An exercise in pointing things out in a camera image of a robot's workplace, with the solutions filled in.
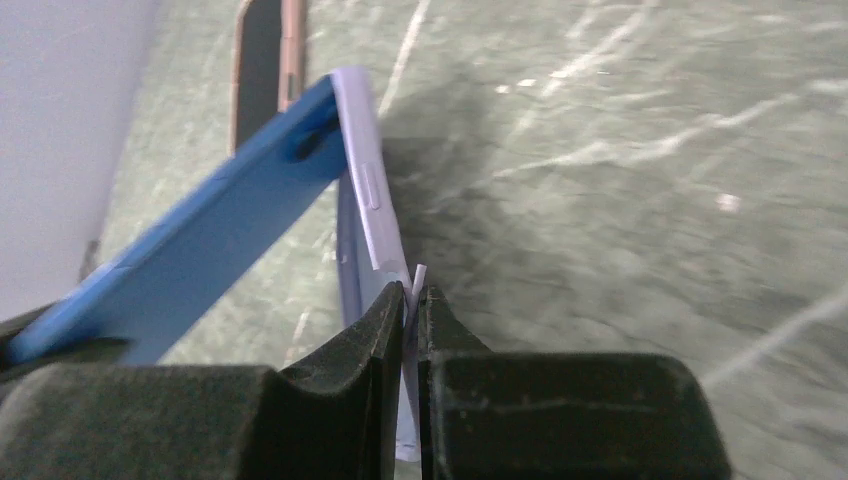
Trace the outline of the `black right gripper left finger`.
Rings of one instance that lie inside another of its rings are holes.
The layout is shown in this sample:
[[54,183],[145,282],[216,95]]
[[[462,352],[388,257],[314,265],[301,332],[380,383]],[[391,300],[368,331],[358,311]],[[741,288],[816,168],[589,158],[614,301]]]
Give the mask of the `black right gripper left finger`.
[[390,479],[403,287],[289,367],[120,366],[90,340],[1,370],[5,479]]

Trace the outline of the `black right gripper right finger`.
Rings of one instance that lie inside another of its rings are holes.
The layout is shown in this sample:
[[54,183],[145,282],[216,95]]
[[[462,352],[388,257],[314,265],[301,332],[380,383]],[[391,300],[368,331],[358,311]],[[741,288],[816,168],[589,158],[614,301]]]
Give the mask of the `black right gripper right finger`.
[[496,352],[428,286],[418,308],[426,479],[728,479],[706,395],[680,360]]

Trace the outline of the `blue phone black screen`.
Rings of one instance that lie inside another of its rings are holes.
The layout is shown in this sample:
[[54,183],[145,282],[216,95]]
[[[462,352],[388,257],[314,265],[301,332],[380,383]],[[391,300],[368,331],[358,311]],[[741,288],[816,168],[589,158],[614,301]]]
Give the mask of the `blue phone black screen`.
[[156,362],[346,169],[324,77],[146,233],[15,335],[12,365],[96,339],[126,364]]

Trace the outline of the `lilac phone case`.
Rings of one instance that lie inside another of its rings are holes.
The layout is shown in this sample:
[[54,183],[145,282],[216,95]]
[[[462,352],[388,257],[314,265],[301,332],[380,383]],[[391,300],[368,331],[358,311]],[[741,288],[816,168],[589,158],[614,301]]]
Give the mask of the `lilac phone case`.
[[362,66],[330,74],[340,119],[347,170],[339,178],[337,271],[343,325],[359,320],[383,288],[403,284],[405,312],[395,455],[421,459],[418,375],[413,370],[417,306],[426,268],[410,273],[383,161],[383,144],[370,75]]

